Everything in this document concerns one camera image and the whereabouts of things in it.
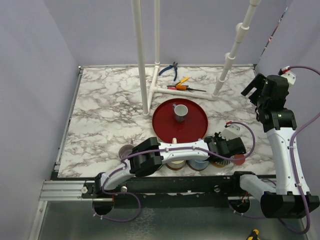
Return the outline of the ribbed grey cup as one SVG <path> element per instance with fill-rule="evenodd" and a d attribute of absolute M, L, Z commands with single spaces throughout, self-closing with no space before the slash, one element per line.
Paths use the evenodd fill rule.
<path fill-rule="evenodd" d="M 216 162 L 218 165 L 221 165 L 221 168 L 224 168 L 226 167 L 227 165 L 229 165 L 231 163 L 230 160 L 223 160 L 223 161 L 220 161 L 220 162 Z"/>

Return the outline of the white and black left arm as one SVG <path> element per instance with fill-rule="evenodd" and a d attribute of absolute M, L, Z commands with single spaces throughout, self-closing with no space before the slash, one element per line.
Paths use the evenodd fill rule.
<path fill-rule="evenodd" d="M 224 139 L 208 136 L 188 143 L 159 142 L 150 137 L 132 149 L 110 172 L 101 172 L 94 178 L 93 191 L 103 198 L 118 185 L 133 177 L 147 177 L 159 167 L 175 161 L 221 162 L 246 153 L 240 137 Z"/>

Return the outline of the thin red round coaster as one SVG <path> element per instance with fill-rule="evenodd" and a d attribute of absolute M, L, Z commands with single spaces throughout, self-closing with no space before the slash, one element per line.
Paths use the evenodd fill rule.
<path fill-rule="evenodd" d="M 244 164 L 245 161 L 246 161 L 246 158 L 245 158 L 244 154 L 236 154 L 236 155 L 234 155 L 232 157 L 232 159 L 233 159 L 232 162 L 237 166 L 240 166 L 240 165 Z"/>

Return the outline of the cream yellow mug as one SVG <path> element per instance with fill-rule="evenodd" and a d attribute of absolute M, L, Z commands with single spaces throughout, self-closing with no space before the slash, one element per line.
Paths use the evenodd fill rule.
<path fill-rule="evenodd" d="M 171 161 L 165 164 L 169 169 L 178 171 L 186 165 L 185 160 Z"/>

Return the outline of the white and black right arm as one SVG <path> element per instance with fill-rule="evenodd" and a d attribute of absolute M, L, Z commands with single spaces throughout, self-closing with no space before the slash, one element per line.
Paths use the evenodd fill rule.
<path fill-rule="evenodd" d="M 320 205 L 304 179 L 297 147 L 297 123 L 292 110 L 285 108 L 289 87 L 294 83 L 284 76 L 259 73 L 241 92 L 255 105 L 256 119 L 270 143 L 276 171 L 276 186 L 271 187 L 254 173 L 236 171 L 229 189 L 240 196 L 248 192 L 259 200 L 263 215 L 271 219 L 302 219 Z"/>

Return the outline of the light blue mug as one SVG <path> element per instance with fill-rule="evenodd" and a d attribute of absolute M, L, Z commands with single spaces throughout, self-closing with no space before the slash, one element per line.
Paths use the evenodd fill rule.
<path fill-rule="evenodd" d="M 209 165 L 208 161 L 188 160 L 188 166 L 194 171 L 203 171 Z"/>

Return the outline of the woven rattan coaster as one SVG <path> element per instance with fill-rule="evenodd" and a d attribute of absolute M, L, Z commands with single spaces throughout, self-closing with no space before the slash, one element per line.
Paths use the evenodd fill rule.
<path fill-rule="evenodd" d="M 221 167 L 222 167 L 221 165 L 219 165 L 219 164 L 217 164 L 217 163 L 215 163 L 215 162 L 210 162 L 210 164 L 211 164 L 212 166 L 216 167 L 216 168 L 221 168 Z"/>

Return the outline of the lilac mug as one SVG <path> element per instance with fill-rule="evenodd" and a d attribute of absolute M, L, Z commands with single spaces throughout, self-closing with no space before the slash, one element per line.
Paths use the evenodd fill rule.
<path fill-rule="evenodd" d="M 128 140 L 128 143 L 123 145 L 119 151 L 118 151 L 118 157 L 119 159 L 123 159 L 124 157 L 127 157 L 128 155 L 130 155 L 132 153 L 132 150 L 134 148 L 134 141 L 130 138 Z"/>

